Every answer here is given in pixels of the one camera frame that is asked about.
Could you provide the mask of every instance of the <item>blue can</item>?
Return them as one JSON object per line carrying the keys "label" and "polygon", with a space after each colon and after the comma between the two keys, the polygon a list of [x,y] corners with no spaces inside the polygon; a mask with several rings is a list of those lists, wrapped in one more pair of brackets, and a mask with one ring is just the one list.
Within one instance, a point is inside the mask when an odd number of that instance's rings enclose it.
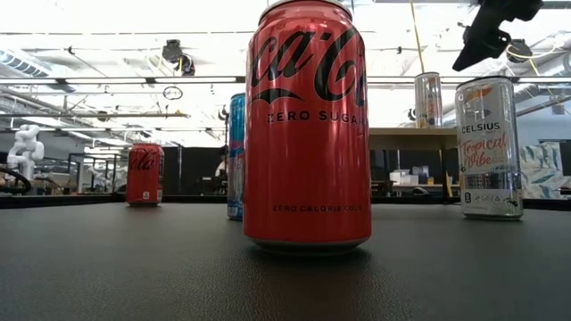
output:
{"label": "blue can", "polygon": [[242,220],[244,214],[245,94],[232,96],[229,125],[228,217]]}

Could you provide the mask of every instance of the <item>shelf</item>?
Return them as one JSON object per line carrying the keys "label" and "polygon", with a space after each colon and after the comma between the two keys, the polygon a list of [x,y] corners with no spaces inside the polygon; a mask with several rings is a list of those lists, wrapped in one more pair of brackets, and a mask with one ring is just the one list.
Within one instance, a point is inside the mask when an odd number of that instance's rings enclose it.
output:
{"label": "shelf", "polygon": [[442,150],[455,148],[456,128],[371,128],[368,144],[375,150]]}
{"label": "shelf", "polygon": [[[421,187],[424,189],[439,189],[442,190],[443,189],[443,185],[442,184],[432,184],[432,185],[428,185],[428,184],[418,184],[418,185],[393,185],[393,190],[411,190],[414,189],[415,187]],[[450,185],[450,187],[452,189],[459,189],[460,185],[458,184],[452,184]]]}

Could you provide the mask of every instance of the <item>person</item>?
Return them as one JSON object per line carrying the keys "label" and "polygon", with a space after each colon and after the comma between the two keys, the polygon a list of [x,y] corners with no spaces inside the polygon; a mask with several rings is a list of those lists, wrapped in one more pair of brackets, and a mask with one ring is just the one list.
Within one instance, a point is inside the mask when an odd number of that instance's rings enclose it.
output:
{"label": "person", "polygon": [[227,161],[228,161],[228,147],[226,145],[220,147],[219,151],[221,163],[216,168],[216,172],[214,173],[215,177],[219,177],[222,173],[222,170],[225,172],[227,171]]}

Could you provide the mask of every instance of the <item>can lid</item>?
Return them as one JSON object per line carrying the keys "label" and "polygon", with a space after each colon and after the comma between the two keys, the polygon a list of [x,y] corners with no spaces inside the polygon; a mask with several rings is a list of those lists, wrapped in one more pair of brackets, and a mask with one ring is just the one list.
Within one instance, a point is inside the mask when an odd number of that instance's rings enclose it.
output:
{"label": "can lid", "polygon": [[465,81],[465,82],[459,84],[458,86],[456,86],[456,89],[458,89],[458,88],[460,88],[460,87],[462,87],[462,86],[464,86],[464,85],[467,85],[467,84],[469,84],[469,83],[471,83],[471,82],[475,82],[475,81],[483,80],[483,79],[492,79],[492,78],[504,78],[504,79],[507,79],[507,80],[511,81],[511,78],[510,78],[510,77],[506,77],[506,76],[486,76],[486,77],[474,78],[474,79],[470,79],[469,81]]}
{"label": "can lid", "polygon": [[234,98],[237,98],[237,97],[240,97],[240,96],[246,96],[246,93],[240,93],[240,94],[232,95],[232,97],[231,97],[230,99],[234,99]]}
{"label": "can lid", "polygon": [[[258,24],[261,24],[261,20],[264,19],[264,17],[266,16],[266,14],[268,14],[268,12],[276,9],[277,7],[279,7],[280,5],[283,4],[289,4],[292,2],[300,2],[300,1],[308,1],[308,0],[280,0],[276,3],[274,3],[273,5],[269,6],[268,8],[266,8],[266,10],[264,10],[264,12],[261,13],[260,16],[260,21],[258,21]],[[351,14],[351,12],[349,11],[349,9],[347,9],[347,7],[345,7],[344,5],[334,1],[334,0],[311,0],[311,1],[317,1],[317,2],[324,2],[324,3],[328,3],[328,4],[332,4],[332,5],[336,5],[339,8],[343,9],[343,11],[345,11],[348,15],[349,15],[349,19],[352,21],[353,20],[353,15]]]}

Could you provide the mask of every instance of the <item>cable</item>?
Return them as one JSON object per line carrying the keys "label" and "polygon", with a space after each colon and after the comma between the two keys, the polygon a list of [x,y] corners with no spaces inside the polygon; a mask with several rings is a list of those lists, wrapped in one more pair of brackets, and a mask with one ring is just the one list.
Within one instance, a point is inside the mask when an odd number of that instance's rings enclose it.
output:
{"label": "cable", "polygon": [[[541,74],[541,73],[539,72],[539,70],[537,69],[537,66],[535,66],[534,60],[533,60],[533,59],[530,59],[530,60],[529,60],[529,63],[532,65],[532,69],[535,71],[535,74],[536,74],[538,77],[541,77],[542,74]],[[571,114],[571,113],[569,113],[569,111],[567,111],[567,109],[565,108],[565,106],[563,106],[563,104],[562,104],[561,101],[557,98],[557,96],[555,96],[555,95],[553,94],[553,92],[551,92],[551,89],[549,89],[549,88],[547,87],[547,91],[550,93],[551,98],[555,101],[555,104],[560,105],[561,107],[563,107],[563,110],[564,110],[566,113]]]}
{"label": "cable", "polygon": [[4,169],[4,168],[0,168],[0,172],[4,172],[8,175],[12,175],[13,177],[16,177],[17,180],[21,181],[24,184],[24,187],[0,186],[0,192],[12,193],[12,194],[18,194],[18,193],[19,194],[25,194],[32,189],[32,184],[22,174],[20,174],[16,171],[13,171],[11,169]]}
{"label": "cable", "polygon": [[420,37],[418,36],[417,15],[414,11],[414,0],[410,0],[410,12],[412,13],[412,22],[414,24],[414,34],[417,39],[418,59],[420,60],[420,69],[425,72],[425,62],[422,60],[422,50],[420,49]]}
{"label": "cable", "polygon": [[530,55],[530,56],[521,55],[521,54],[517,54],[517,53],[512,53],[512,52],[509,50],[511,47],[513,47],[513,45],[509,45],[509,46],[508,46],[508,49],[507,49],[508,54],[511,54],[512,56],[517,57],[517,58],[521,58],[521,59],[538,59],[538,58],[542,58],[542,57],[545,57],[545,56],[547,56],[547,55],[554,54],[554,53],[555,53],[555,54],[559,54],[559,53],[556,53],[556,52],[555,52],[556,50],[559,49],[559,46],[558,46],[557,44],[553,44],[553,47],[552,47],[551,50],[549,50],[547,53],[542,53],[542,54],[537,54],[537,55]]}

